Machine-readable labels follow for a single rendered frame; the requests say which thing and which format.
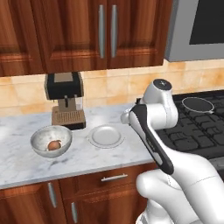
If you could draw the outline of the wooden drawer front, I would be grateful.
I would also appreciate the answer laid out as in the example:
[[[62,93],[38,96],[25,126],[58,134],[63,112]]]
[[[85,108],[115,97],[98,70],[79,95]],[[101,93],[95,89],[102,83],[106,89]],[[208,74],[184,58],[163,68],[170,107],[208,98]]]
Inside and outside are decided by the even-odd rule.
[[[70,199],[79,195],[105,191],[113,187],[135,184],[138,174],[157,168],[155,163],[132,165],[114,170],[98,171],[76,177],[63,178],[59,181],[59,185],[63,199]],[[123,173],[128,174],[128,177],[101,182],[103,177],[122,175]]]

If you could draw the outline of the black hob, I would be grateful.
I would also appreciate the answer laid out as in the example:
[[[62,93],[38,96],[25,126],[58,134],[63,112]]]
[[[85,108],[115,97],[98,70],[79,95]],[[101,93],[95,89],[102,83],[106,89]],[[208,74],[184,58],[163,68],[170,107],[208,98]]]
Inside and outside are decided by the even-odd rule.
[[[208,159],[224,180],[224,118],[188,111],[181,103],[186,97],[204,98],[224,115],[224,90],[175,94],[178,123],[174,128],[157,130],[157,134],[166,146],[176,151]]]

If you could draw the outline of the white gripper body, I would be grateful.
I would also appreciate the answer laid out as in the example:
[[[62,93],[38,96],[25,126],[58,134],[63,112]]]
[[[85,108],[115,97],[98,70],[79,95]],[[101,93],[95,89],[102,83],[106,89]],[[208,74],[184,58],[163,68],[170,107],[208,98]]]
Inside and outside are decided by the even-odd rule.
[[[123,124],[132,124],[133,123],[133,113],[132,108],[127,108],[121,114],[121,122]]]

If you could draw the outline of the wooden wall cupboard door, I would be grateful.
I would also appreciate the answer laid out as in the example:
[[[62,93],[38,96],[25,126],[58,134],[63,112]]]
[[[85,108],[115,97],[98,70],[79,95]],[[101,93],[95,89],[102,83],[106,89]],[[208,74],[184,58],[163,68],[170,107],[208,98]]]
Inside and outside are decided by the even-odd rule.
[[[0,77],[43,72],[31,0],[0,0]]]
[[[99,5],[104,6],[105,55],[99,53]],[[48,74],[107,66],[107,0],[31,0],[38,44]]]
[[[108,69],[164,62],[173,0],[108,0]],[[111,57],[111,13],[117,5],[117,48]]]

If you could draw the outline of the grey microwave oven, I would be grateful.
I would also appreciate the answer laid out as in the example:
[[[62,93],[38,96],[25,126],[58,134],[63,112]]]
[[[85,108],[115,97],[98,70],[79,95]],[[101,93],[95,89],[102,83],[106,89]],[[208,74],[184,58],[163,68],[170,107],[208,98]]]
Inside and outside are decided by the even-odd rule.
[[[164,57],[224,59],[224,0],[173,0]]]

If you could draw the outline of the silver metal bowl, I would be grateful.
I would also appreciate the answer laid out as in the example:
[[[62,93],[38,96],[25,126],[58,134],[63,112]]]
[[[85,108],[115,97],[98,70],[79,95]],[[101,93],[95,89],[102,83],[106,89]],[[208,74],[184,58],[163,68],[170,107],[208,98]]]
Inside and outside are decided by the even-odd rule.
[[[57,150],[48,150],[47,145],[55,140],[61,141],[61,147]],[[41,157],[56,158],[68,150],[72,140],[73,133],[70,129],[64,126],[50,125],[37,130],[31,136],[31,147]]]

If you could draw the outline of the wooden base cupboard door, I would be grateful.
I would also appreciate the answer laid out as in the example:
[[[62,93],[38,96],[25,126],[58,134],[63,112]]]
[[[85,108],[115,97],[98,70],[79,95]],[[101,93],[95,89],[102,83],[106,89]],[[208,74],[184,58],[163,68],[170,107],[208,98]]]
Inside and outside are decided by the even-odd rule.
[[[68,224],[75,224],[71,203],[78,214],[77,224],[135,224],[138,215],[145,209],[147,199],[136,190],[104,192],[64,200]]]
[[[53,184],[57,207],[49,197]],[[0,190],[0,224],[67,224],[58,180]]]

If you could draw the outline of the dark round pan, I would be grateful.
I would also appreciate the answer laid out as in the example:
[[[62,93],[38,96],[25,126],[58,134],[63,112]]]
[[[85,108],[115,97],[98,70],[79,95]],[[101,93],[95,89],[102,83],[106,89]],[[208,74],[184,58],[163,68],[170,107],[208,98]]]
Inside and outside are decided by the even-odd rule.
[[[197,113],[208,113],[212,114],[214,112],[214,105],[203,98],[199,97],[186,97],[182,100],[182,104],[188,110]]]

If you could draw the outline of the black and tan coffee machine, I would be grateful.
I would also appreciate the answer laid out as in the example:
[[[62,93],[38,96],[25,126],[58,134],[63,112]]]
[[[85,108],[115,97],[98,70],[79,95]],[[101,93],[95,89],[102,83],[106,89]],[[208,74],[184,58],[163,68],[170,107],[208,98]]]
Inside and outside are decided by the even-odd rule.
[[[45,95],[47,100],[58,102],[52,108],[52,125],[65,126],[70,130],[86,127],[80,72],[48,73],[45,76]]]

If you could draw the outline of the white round plate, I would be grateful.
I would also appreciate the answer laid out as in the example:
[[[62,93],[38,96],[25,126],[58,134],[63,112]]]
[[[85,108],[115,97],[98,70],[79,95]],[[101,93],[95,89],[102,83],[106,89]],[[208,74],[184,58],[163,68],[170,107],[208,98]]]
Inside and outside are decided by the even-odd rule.
[[[101,149],[112,149],[124,140],[123,134],[115,126],[104,124],[93,128],[88,135],[88,141]]]

